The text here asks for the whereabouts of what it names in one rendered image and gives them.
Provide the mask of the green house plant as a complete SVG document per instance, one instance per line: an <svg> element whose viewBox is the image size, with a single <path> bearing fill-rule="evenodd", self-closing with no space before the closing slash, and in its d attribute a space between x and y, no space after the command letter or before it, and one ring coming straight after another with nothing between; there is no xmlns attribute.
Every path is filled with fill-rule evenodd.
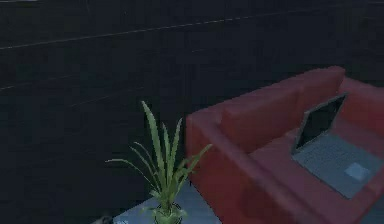
<svg viewBox="0 0 384 224"><path fill-rule="evenodd" d="M159 128L155 116L145 101L141 102L145 113L152 140L152 149L155 152L156 159L153 159L149 151L138 142L135 142L146 155L134 148L130 149L138 156L141 162L148 170L146 175L142 169L133 162L123 158L112 158L106 160L106 163L120 162L129 165L138 171L151 186L149 194L157 201L156 207L144 207L142 211L150 211L154 224L181 224L182 219L187 216L187 212L175 202L188 176L194 173L194 169L203 157L203 155L212 147L207 144L196 154L184 158L179 164L176 164L176 155L179 148L180 131L183 119L177 122L173 139L165 124L162 124L163 137L160 137Z"/></svg>

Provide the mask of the red sofa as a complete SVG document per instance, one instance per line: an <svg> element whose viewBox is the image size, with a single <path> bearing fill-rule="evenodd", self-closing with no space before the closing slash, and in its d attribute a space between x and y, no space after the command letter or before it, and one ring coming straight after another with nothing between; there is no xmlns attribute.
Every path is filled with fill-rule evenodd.
<svg viewBox="0 0 384 224"><path fill-rule="evenodd" d="M384 87L310 70L186 119L186 153L202 155L191 182L222 224L384 224L384 168L346 199L293 161L306 110L348 95L334 133L384 160Z"/></svg>

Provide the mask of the grey side table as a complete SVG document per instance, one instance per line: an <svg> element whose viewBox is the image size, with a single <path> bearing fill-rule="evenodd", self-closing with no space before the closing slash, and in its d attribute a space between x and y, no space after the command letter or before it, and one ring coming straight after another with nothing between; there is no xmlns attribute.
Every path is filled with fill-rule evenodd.
<svg viewBox="0 0 384 224"><path fill-rule="evenodd" d="M175 202L187 213L181 224L222 224L212 208L190 182L183 185ZM115 216L113 222L114 224L155 224L151 212L149 210L144 211L143 208L157 205L156 199L150 198Z"/></svg>

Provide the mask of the grey laptop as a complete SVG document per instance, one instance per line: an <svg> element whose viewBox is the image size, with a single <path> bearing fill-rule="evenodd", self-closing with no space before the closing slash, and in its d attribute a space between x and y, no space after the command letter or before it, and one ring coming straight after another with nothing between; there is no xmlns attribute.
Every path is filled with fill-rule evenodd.
<svg viewBox="0 0 384 224"><path fill-rule="evenodd" d="M341 93L304 112L291 158L343 197L352 199L379 173L384 161L332 134L348 96Z"/></svg>

